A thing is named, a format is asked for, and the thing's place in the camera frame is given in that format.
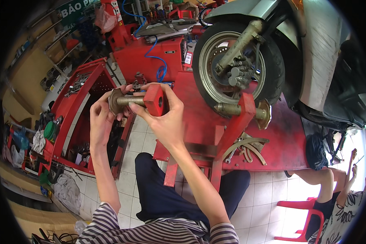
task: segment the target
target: front fork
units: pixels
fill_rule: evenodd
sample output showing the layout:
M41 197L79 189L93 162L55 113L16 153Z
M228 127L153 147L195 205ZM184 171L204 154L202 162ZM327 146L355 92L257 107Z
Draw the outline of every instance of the front fork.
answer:
M227 66L234 66L234 59L242 59L244 48L254 38L260 38L259 33L262 30L263 22L261 20L253 20L249 22L244 32L237 38L236 42L225 53L221 60L215 66L215 72L221 75Z

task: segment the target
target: pink plastic bag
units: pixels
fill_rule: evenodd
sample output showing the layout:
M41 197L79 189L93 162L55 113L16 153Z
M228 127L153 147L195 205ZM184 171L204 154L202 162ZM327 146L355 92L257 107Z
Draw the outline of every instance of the pink plastic bag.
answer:
M103 34L111 31L117 25L117 16L110 15L105 9L105 3L103 3L99 9L95 9L95 25L102 29Z

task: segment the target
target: dark pants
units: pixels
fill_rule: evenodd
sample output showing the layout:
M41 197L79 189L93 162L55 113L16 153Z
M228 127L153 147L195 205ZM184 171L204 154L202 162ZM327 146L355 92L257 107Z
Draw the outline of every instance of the dark pants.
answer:
M135 172L142 209L137 213L137 218L142 221L168 217L200 220L210 229L209 221L198 205L183 199L174 187L164 186L166 174L159 168L156 160L152 159L152 155L138 154ZM236 211L250 179L251 175L245 170L234 170L221 177L219 194L229 218Z

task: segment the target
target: tiled floor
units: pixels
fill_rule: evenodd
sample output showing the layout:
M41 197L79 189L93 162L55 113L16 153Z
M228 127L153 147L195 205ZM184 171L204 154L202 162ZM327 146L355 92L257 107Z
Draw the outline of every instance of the tiled floor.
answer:
M364 137L361 133L353 136L352 145L348 145L348 147L353 147L353 144L358 144L360 140L363 141ZM152 130L148 128L147 123L137 116L128 140L119 180L116 182L122 206L118 214L121 228L133 228L144 224L136 217L136 213L141 210L141 206L138 198L134 159L141 152L153 154L156 146L155 139L156 137ZM361 149L358 158L361 158L362 155L363 150ZM167 163L158 161L158 164L165 172ZM345 164L342 163L335 167L344 169ZM92 213L100 204L96 180L87 177L82 177L82 180L80 180L75 177L74 173L71 173L71 175L76 179L81 192L80 215L85 220L90 220ZM175 185L176 191L183 198L195 203L191 189L180 170ZM307 211L278 207L276 203L282 200L303 201L307 197L316 197L319 190L320 185L309 185L296 175L288 179L283 171L252 172L251 183L231 218L240 243L287 243L285 241L276 241L273 238L280 235L295 237L294 232L304 226Z

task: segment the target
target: red stool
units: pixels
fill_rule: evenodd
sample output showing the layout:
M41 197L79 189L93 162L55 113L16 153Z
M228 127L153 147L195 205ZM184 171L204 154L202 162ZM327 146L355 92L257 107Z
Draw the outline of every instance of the red stool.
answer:
M276 236L276 237L274 237L274 239L280 240L280 241L306 242L305 234L307 231L307 225L309 224L312 214L316 214L320 217L320 228L318 229L318 233L317 233L317 236L320 237L321 232L323 230L323 225L324 225L324 215L321 211L313 209L313 205L315 204L315 202L316 202L316 198L308 198L307 201L303 201L303 202L279 201L277 203L277 206L286 207L286 208L307 209L309 211L307 213L304 229L296 231L297 234L301 234L299 237L293 238L293 237Z
M183 13L184 12L188 12L188 16L190 17L190 19L192 19L192 11L190 11L190 10L179 10L178 7L176 7L176 9L174 9L171 12L168 13L168 18L171 18L171 16L174 13L177 13L179 18L183 18Z

